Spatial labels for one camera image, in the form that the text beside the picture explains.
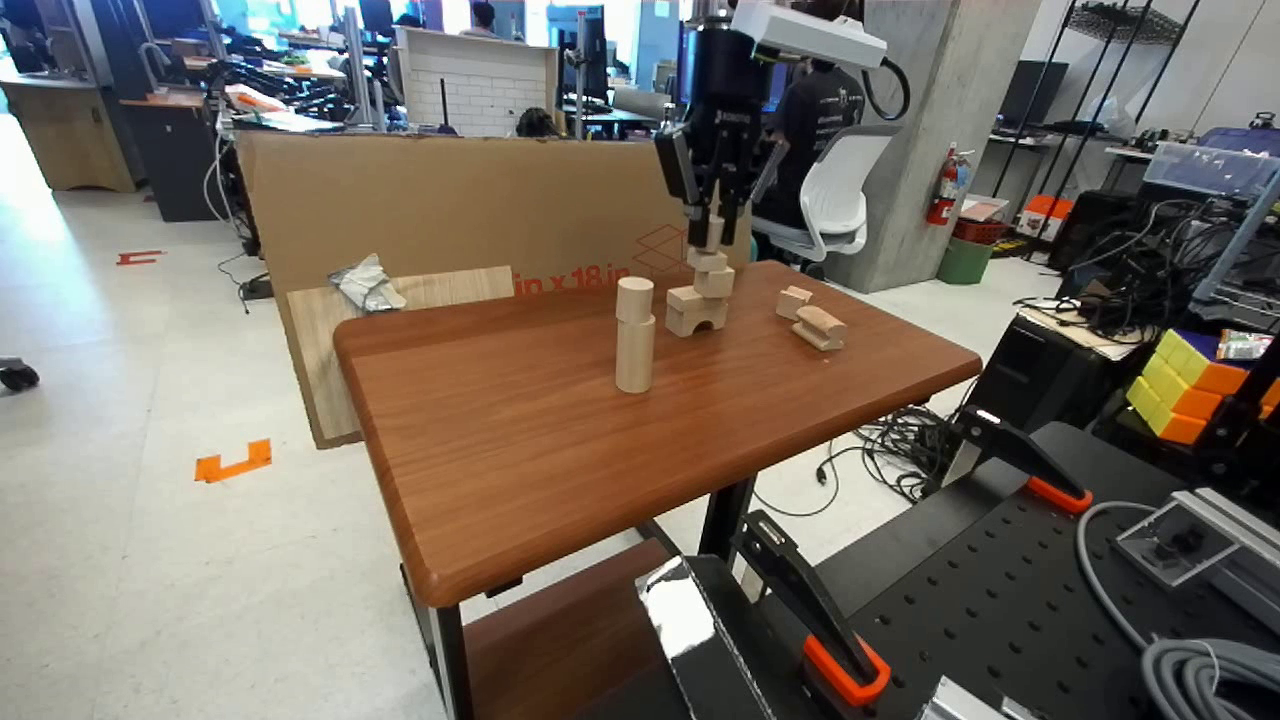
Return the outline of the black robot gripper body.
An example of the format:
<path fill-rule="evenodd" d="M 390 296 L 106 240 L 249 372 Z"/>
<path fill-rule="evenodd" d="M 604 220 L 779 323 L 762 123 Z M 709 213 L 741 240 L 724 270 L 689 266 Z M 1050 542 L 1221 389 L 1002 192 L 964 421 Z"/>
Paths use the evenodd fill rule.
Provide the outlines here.
<path fill-rule="evenodd" d="M 696 181 L 709 181 L 722 134 L 749 126 L 767 101 L 767 64 L 755 44 L 729 23 L 702 23 L 679 36 L 677 105 Z"/>

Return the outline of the robot arm with white link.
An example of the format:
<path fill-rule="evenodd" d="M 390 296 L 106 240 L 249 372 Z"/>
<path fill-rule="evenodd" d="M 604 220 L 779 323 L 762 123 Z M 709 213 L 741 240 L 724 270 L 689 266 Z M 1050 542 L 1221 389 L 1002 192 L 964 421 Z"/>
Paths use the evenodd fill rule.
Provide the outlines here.
<path fill-rule="evenodd" d="M 823 59 L 873 72 L 888 64 L 888 44 L 861 18 L 822 18 L 784 0 L 709 0 L 696 23 L 694 107 L 762 113 L 775 64 Z"/>

